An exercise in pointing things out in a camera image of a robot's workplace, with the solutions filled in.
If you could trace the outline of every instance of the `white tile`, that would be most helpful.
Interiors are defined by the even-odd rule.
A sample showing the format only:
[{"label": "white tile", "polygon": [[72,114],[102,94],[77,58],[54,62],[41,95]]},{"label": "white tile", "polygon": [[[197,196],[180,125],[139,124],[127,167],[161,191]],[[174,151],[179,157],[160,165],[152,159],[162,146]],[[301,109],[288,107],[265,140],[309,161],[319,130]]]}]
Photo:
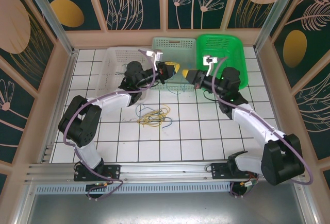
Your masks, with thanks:
[{"label": "white tile", "polygon": [[140,141],[159,140],[159,127],[151,127],[149,125],[140,125]]},{"label": "white tile", "polygon": [[217,120],[217,106],[215,103],[198,104],[200,120]]},{"label": "white tile", "polygon": [[139,161],[159,161],[159,141],[140,142]]},{"label": "white tile", "polygon": [[180,161],[181,145],[180,141],[160,141],[161,161]]},{"label": "white tile", "polygon": [[58,136],[57,136],[57,140],[56,141],[57,142],[63,142],[63,138],[64,138],[63,133],[62,132],[58,132]]},{"label": "white tile", "polygon": [[95,97],[96,97],[96,90],[95,89],[87,90],[86,98],[95,98]]},{"label": "white tile", "polygon": [[87,93],[87,90],[70,90],[66,105],[68,106],[71,103],[72,99],[77,95],[80,95],[83,98],[85,98],[86,93]]},{"label": "white tile", "polygon": [[221,139],[202,140],[204,160],[223,160],[224,154]]},{"label": "white tile", "polygon": [[89,83],[88,83],[88,89],[96,89],[98,76],[90,76]]},{"label": "white tile", "polygon": [[113,110],[112,112],[109,112],[102,116],[101,122],[119,122],[120,120],[120,109]]},{"label": "white tile", "polygon": [[256,58],[256,54],[252,46],[244,47],[245,58]]},{"label": "white tile", "polygon": [[215,95],[214,94],[209,94],[208,92],[205,92],[205,96],[209,99],[212,99],[212,100],[209,100],[207,98],[204,97],[204,90],[203,89],[197,89],[196,90],[196,94],[197,94],[197,102],[198,103],[214,103],[214,101],[212,100],[215,100]]},{"label": "white tile", "polygon": [[118,142],[118,162],[137,162],[139,142]]},{"label": "white tile", "polygon": [[220,129],[222,138],[239,138],[241,132],[239,130],[238,123],[233,120],[221,120]]},{"label": "white tile", "polygon": [[198,121],[180,121],[181,139],[200,139],[200,125]]},{"label": "white tile", "polygon": [[259,72],[259,64],[257,59],[246,60],[246,69],[248,72]]},{"label": "white tile", "polygon": [[70,90],[87,89],[89,76],[73,76]]},{"label": "white tile", "polygon": [[251,135],[251,133],[248,130],[246,130],[241,125],[239,127],[241,128],[241,133],[242,133],[243,138],[253,138],[253,136]]},{"label": "white tile", "polygon": [[100,142],[97,143],[98,154],[104,162],[116,162],[118,142]]},{"label": "white tile", "polygon": [[180,120],[198,120],[197,104],[179,104]]},{"label": "white tile", "polygon": [[[170,108],[170,112],[166,115],[166,117],[170,117],[172,121],[179,120],[179,111],[178,111],[178,104],[166,104]],[[165,105],[160,105],[160,108],[167,108]]]},{"label": "white tile", "polygon": [[256,113],[262,118],[274,118],[274,113],[270,102],[254,102]]},{"label": "white tile", "polygon": [[260,72],[248,72],[249,86],[264,86],[263,78]]},{"label": "white tile", "polygon": [[106,49],[95,50],[94,62],[103,61],[105,51],[106,51]]},{"label": "white tile", "polygon": [[182,160],[193,161],[202,160],[202,144],[201,140],[185,140],[181,141]]},{"label": "white tile", "polygon": [[250,87],[253,101],[269,101],[266,87]]},{"label": "white tile", "polygon": [[179,103],[196,103],[197,99],[196,99],[196,92],[192,91],[192,92],[181,92],[179,94]]},{"label": "white tile", "polygon": [[77,62],[93,61],[95,50],[79,50]]},{"label": "white tile", "polygon": [[218,110],[219,120],[230,120],[226,114],[222,113],[222,111],[220,110],[219,104],[217,104],[217,110]]},{"label": "white tile", "polygon": [[179,122],[172,122],[168,127],[163,128],[164,126],[169,125],[171,122],[163,122],[160,128],[160,139],[161,140],[179,140],[180,139],[180,128]]},{"label": "white tile", "polygon": [[72,163],[74,150],[64,143],[57,143],[52,163]]},{"label": "white tile", "polygon": [[138,139],[139,139],[138,123],[120,123],[119,141],[136,141]]},{"label": "white tile", "polygon": [[90,75],[92,62],[77,62],[73,75]]},{"label": "white tile", "polygon": [[217,120],[200,121],[202,139],[221,138],[219,123]]},{"label": "white tile", "polygon": [[248,152],[263,153],[263,147],[261,147],[255,139],[243,139],[244,149]]},{"label": "white tile", "polygon": [[248,102],[252,101],[252,97],[248,86],[246,86],[244,89],[240,89],[239,92],[243,96],[243,98],[246,99]]},{"label": "white tile", "polygon": [[144,104],[158,104],[159,103],[159,91],[150,90],[145,98]]},{"label": "white tile", "polygon": [[136,122],[139,117],[136,114],[139,114],[140,107],[133,105],[130,107],[122,108],[122,115],[120,117],[121,122]]},{"label": "white tile", "polygon": [[161,104],[177,104],[177,94],[173,94],[169,91],[161,90],[160,93],[160,103]]},{"label": "white tile", "polygon": [[225,151],[225,159],[233,153],[244,151],[242,139],[223,139],[223,149]]},{"label": "white tile", "polygon": [[102,70],[102,62],[93,62],[91,75],[99,75]]},{"label": "white tile", "polygon": [[272,118],[272,119],[265,119],[265,120],[268,122],[268,124],[270,124],[271,126],[273,126],[275,129],[278,129],[276,120],[274,118]]},{"label": "white tile", "polygon": [[101,123],[98,141],[118,141],[119,123]]}]

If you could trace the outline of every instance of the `white tile floor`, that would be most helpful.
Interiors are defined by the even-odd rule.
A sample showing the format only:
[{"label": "white tile floor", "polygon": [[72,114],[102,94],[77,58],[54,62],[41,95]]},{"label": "white tile floor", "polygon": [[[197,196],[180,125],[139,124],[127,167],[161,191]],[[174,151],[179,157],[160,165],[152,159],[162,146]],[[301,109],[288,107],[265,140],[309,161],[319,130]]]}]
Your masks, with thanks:
[{"label": "white tile floor", "polygon": [[[93,97],[105,50],[80,50],[69,88],[66,106],[76,95]],[[259,65],[251,47],[244,48],[249,85],[241,90],[260,116],[276,126]],[[206,97],[213,99],[212,94]],[[105,162],[194,161],[228,158],[242,150],[261,149],[251,135],[224,115],[219,106],[204,97],[202,90],[172,94],[150,91],[145,107],[171,108],[171,126],[159,128],[136,123],[136,106],[116,110],[101,118],[94,138]],[[73,149],[56,138],[52,163],[76,162]]]}]

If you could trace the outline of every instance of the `gray metal surface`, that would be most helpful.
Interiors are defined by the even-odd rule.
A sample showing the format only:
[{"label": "gray metal surface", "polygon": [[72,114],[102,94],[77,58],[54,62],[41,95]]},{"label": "gray metal surface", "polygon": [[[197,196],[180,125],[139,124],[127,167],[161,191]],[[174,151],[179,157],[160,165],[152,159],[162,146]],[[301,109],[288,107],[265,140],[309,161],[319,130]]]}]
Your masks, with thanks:
[{"label": "gray metal surface", "polygon": [[[196,192],[229,192],[229,182],[206,182],[206,183],[147,183],[147,184],[123,184],[115,194],[146,194],[146,193],[196,193]],[[100,188],[91,194],[109,193],[118,184],[108,185],[106,189]],[[86,194],[86,185],[38,185],[36,195],[68,195]]]},{"label": "gray metal surface", "polygon": [[244,198],[228,193],[36,195],[30,224],[305,223],[291,184],[260,182]]}]

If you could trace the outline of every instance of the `floral wallpaper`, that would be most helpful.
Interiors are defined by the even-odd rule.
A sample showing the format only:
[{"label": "floral wallpaper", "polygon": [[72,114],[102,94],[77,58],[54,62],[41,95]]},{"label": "floral wallpaper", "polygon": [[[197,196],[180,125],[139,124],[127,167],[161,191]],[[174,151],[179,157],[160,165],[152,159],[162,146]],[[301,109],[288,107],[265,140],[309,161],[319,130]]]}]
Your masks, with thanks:
[{"label": "floral wallpaper", "polygon": [[168,0],[168,29],[219,29],[227,0]]}]

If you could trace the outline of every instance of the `dark green wallpaper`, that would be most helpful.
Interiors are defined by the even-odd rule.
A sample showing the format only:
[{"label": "dark green wallpaper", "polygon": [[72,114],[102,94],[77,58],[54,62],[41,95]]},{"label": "dark green wallpaper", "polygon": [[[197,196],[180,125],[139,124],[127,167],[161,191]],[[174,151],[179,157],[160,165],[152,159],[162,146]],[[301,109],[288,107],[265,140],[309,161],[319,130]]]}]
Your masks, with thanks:
[{"label": "dark green wallpaper", "polygon": [[330,49],[330,0],[300,0],[274,42],[293,87]]},{"label": "dark green wallpaper", "polygon": [[12,163],[34,98],[0,70],[0,160]]},{"label": "dark green wallpaper", "polygon": [[24,0],[1,9],[0,56],[38,89],[54,45]]},{"label": "dark green wallpaper", "polygon": [[100,30],[91,0],[48,0],[66,31]]},{"label": "dark green wallpaper", "polygon": [[296,95],[296,102],[319,160],[330,156],[330,64]]},{"label": "dark green wallpaper", "polygon": [[261,28],[274,3],[236,0],[227,28]]},{"label": "dark green wallpaper", "polygon": [[324,175],[325,181],[328,185],[328,188],[330,189],[330,169],[323,171],[323,175]]},{"label": "dark green wallpaper", "polygon": [[159,0],[100,0],[109,30],[160,29]]},{"label": "dark green wallpaper", "polygon": [[193,7],[192,0],[168,0],[168,29],[219,29],[226,5],[227,0],[194,0]]},{"label": "dark green wallpaper", "polygon": [[280,17],[278,18],[278,20],[277,20],[277,22],[275,23],[275,25],[274,25],[272,31],[270,32],[270,36],[271,36],[271,37],[273,37],[273,34],[276,32],[276,30],[277,30],[279,24],[280,24],[281,21],[282,21],[282,18],[283,18],[283,16],[284,16],[284,14],[288,11],[289,7],[291,6],[292,1],[293,1],[293,0],[289,0],[288,4],[285,6],[285,9],[282,11]]},{"label": "dark green wallpaper", "polygon": [[4,186],[5,186],[6,179],[7,179],[7,175],[0,174],[0,196],[1,196],[2,190],[3,190]]}]

